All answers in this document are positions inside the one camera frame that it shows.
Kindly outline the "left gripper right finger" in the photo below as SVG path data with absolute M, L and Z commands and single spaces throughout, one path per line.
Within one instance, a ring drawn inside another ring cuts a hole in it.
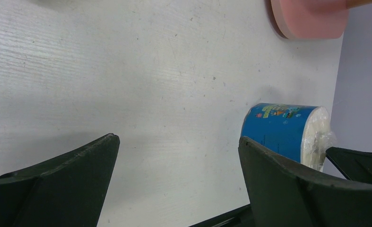
M 372 184 L 335 177 L 248 137 L 239 158 L 257 227 L 372 227 Z

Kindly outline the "blue paper roll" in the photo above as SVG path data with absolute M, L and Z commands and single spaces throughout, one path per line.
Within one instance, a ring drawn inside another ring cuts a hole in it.
M 336 142 L 323 106 L 259 103 L 246 115 L 241 136 L 320 172 Z

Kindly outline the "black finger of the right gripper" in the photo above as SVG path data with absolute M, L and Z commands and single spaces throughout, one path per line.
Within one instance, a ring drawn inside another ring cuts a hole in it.
M 372 184 L 372 152 L 331 147 L 326 157 L 346 179 Z

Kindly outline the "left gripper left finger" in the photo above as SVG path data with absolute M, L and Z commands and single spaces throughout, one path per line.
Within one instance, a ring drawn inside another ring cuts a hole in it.
M 0 227 L 95 227 L 120 138 L 104 135 L 73 151 L 0 176 Z

